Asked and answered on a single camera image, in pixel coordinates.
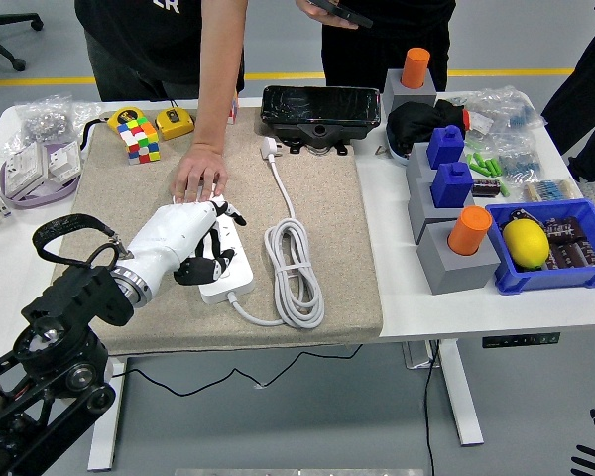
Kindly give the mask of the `person's hand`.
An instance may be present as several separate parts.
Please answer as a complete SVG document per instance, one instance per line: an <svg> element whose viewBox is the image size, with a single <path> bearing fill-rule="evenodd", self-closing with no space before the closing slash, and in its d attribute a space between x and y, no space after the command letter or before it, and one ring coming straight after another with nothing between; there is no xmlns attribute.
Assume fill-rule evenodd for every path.
<svg viewBox="0 0 595 476"><path fill-rule="evenodd" d="M327 25L336 28L343 28L349 30L356 30L359 26L346 19L342 19L328 13L326 10L316 6L307 0L296 0L296 6L307 15L311 20L317 21L322 25Z"/></svg>

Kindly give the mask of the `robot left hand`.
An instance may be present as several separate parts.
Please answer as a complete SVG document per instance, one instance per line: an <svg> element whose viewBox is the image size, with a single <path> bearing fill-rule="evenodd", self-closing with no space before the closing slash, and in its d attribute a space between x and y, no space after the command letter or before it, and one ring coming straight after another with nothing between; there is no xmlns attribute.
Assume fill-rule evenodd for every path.
<svg viewBox="0 0 595 476"><path fill-rule="evenodd" d="M253 289L253 273L234 226L246 220L220 195L157 209L111 272L134 307L143 307L171 274L182 286L199 286L206 303L231 291Z"/></svg>

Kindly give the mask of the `person's left hand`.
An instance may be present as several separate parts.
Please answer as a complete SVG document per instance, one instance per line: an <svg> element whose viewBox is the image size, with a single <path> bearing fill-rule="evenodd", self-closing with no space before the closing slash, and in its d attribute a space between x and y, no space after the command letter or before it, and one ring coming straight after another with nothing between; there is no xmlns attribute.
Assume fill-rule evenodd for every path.
<svg viewBox="0 0 595 476"><path fill-rule="evenodd" d="M207 201L222 195L228 172L220 147L194 143L180 158L171 184L175 203Z"/></svg>

